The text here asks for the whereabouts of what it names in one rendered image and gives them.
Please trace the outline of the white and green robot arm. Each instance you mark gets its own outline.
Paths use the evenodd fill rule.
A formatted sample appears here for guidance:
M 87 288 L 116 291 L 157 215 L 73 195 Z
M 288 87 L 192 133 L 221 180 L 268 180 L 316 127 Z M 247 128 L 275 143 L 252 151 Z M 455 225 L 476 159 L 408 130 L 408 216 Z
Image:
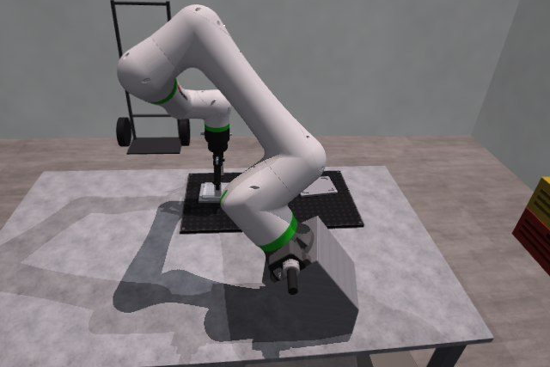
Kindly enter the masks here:
M 188 68 L 201 70 L 218 90 L 183 94 L 176 77 Z M 289 294 L 297 294 L 296 276 L 312 264 L 314 233 L 288 204 L 322 175 L 326 153 L 262 82 L 218 15 L 203 5 L 185 7 L 125 52 L 117 75 L 128 93 L 171 117 L 203 119 L 200 135 L 209 144 L 229 141 L 231 108 L 239 113 L 265 154 L 224 188 L 220 205 L 264 251 L 270 280 L 287 278 Z

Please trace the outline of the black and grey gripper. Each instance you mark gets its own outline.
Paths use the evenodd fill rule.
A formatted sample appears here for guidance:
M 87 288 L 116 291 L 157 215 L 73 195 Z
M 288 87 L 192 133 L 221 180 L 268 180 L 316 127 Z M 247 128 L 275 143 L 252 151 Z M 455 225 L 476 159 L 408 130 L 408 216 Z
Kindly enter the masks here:
M 221 175 L 223 175 L 223 153 L 228 149 L 228 142 L 225 144 L 209 144 L 208 149 L 213 152 L 214 165 L 214 192 L 215 197 L 220 197 L 222 194 Z

